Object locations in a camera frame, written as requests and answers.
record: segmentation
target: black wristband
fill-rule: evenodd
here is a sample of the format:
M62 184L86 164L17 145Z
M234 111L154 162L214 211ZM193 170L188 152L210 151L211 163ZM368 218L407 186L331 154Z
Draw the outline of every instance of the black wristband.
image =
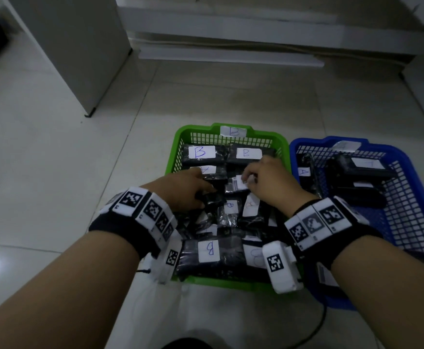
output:
M301 259L321 262L331 269L336 257L353 241L365 235L383 238L343 199L315 199L300 207L285 226L302 251Z
M149 252L156 258L176 228L168 205L155 193L140 187L117 194L99 214L88 230L121 236L133 245L140 258Z

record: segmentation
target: black cable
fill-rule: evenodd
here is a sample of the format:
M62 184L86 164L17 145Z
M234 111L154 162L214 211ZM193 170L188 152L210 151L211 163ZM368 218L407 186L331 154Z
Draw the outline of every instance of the black cable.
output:
M320 319L319 324L317 325L317 327L312 331L311 334L309 334L306 338L304 338L303 340L298 341L296 344L293 344L292 346L287 347L286 349L296 349L299 348L300 346L302 346L303 344L306 344L309 340L311 340L322 328L322 326L325 323L325 318L327 317L327 305L324 305L324 311L322 313L322 318Z

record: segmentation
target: blue plastic basket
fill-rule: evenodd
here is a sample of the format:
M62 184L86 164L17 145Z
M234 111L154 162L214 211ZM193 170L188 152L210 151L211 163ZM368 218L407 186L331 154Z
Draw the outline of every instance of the blue plastic basket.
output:
M329 136L322 140L299 138L290 144L291 172L299 181L297 153L311 153L314 157L316 174L324 197L328 196L324 166L326 161L338 152L331 147L339 141L355 141L362 145L354 153L345 153L358 158L380 159L398 173L398 178L384 183L387 206L384 209L355 207L371 225L383 234L385 240L401 249L424 253L424 187L414 167L401 150L387 145L372 144L366 139ZM336 309L355 307L347 298L322 294L318 286L318 275L314 269L304 268L306 286L314 297L325 300Z

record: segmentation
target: hand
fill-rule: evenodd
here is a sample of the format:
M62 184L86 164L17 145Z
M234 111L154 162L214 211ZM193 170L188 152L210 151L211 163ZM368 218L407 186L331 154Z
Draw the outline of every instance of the hand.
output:
M303 190L278 158L264 155L260 161L249 164L243 172L243 181L246 182L250 175L256 177L248 181L250 191L287 217L292 217L303 204L318 198Z
M187 212L192 209L204 208L203 202L196 199L196 193L216 191L210 183L203 180L199 167L162 176L141 187L158 194L167 202L172 212Z

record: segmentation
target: basket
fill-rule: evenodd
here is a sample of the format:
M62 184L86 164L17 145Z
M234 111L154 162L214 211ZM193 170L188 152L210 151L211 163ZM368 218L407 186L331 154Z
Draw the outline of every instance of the basket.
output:
M316 174L323 191L323 197L328 196L328 188L323 167L334 154L331 147L339 141L360 142L360 148L355 152L345 154L368 159L381 159L398 173L398 178L384 183L387 206L384 209L355 207L365 216L371 225L383 234L385 240L406 250L424 253L424 187L420 182L414 167L401 150L387 145L371 144L368 140L329 136L322 140L299 138L290 145L292 174L299 181L296 154L311 153L314 157ZM355 309L347 298L322 294L318 287L318 276L314 269L304 268L306 287L320 301L337 309Z
M247 130L245 135L246 137L222 136L220 135L220 128L222 126L244 128ZM168 159L168 165L165 173L174 173L181 170L181 149L185 143L228 145L234 142L256 147L274 148L277 152L277 156L281 159L285 168L288 171L291 171L288 141L281 134L267 131L256 131L251 126L215 123L211 126L187 125L178 129L173 140L173 145L171 147L170 157ZM185 282L248 291L273 291L271 284L257 282L221 280L194 276L187 277Z

